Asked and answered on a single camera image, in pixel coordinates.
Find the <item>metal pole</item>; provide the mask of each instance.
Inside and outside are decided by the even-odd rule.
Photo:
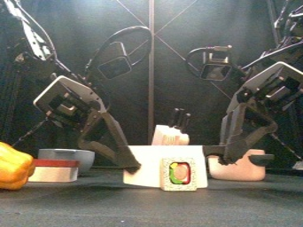
[[[151,30],[151,55],[150,55],[150,86],[148,86],[148,145],[152,144],[152,134],[154,134],[154,34],[155,34],[155,2],[150,0],[150,30]]]
[[[275,28],[276,9],[275,9],[275,4],[274,4],[272,0],[267,0],[267,8],[268,8],[268,13],[270,13],[272,35],[274,35],[274,39],[275,39],[275,44],[278,46],[279,42],[280,42],[280,34],[279,34],[279,31],[278,31],[278,28]]]

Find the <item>white bowl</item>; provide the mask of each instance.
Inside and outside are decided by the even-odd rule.
[[[46,160],[79,160],[79,174],[83,174],[92,167],[95,153],[86,150],[47,148],[39,149],[38,158]]]
[[[250,155],[263,155],[264,150],[251,149],[235,164],[222,165],[218,156],[208,157],[210,174],[214,179],[230,181],[262,181],[266,177],[266,167],[256,166],[248,159]]]

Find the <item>white container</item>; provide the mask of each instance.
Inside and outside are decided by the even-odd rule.
[[[218,156],[210,156],[208,168],[211,177],[230,181],[262,181],[266,177],[266,167],[251,163],[248,156],[252,154],[262,155],[264,150],[248,150],[243,158],[235,164],[227,166],[218,162]]]
[[[130,145],[130,149],[142,167],[134,174],[124,170],[126,184],[160,188],[162,160],[186,158],[195,162],[196,188],[207,187],[204,153],[200,145]]]
[[[38,158],[47,160],[79,160],[79,174],[83,174],[88,172],[92,167],[95,153],[86,150],[50,148],[39,149]]]

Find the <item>black cable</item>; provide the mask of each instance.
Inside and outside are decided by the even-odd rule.
[[[246,67],[242,67],[242,69],[246,71],[250,67],[252,67],[255,64],[258,64],[259,62],[264,61],[264,59],[270,59],[272,57],[275,57],[276,55],[287,52],[287,51],[291,51],[296,48],[302,48],[303,47],[303,42],[299,42],[299,43],[295,43],[292,45],[290,45],[288,47],[284,47],[279,50],[276,50],[275,52],[271,52],[268,53],[264,57],[259,58],[258,60],[255,60],[252,63],[250,63]]]
[[[48,118],[46,118],[38,125],[35,125],[35,127],[15,141],[12,146],[16,147],[20,142],[23,142],[30,136],[32,136],[47,121]]]

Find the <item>knife handle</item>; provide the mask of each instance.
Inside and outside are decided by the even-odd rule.
[[[180,129],[183,126],[183,117],[184,117],[184,109],[180,108],[178,118],[176,118],[176,125],[175,125],[176,129]]]
[[[184,115],[184,117],[183,117],[183,124],[182,124],[182,127],[180,127],[182,133],[184,133],[186,130],[187,130],[187,127],[188,127],[188,124],[190,124],[190,120],[191,120],[191,114],[187,113],[187,114]]]
[[[171,118],[168,120],[168,127],[170,128],[172,128],[176,125],[178,118],[179,118],[179,112],[180,112],[180,110],[178,108],[172,109]]]

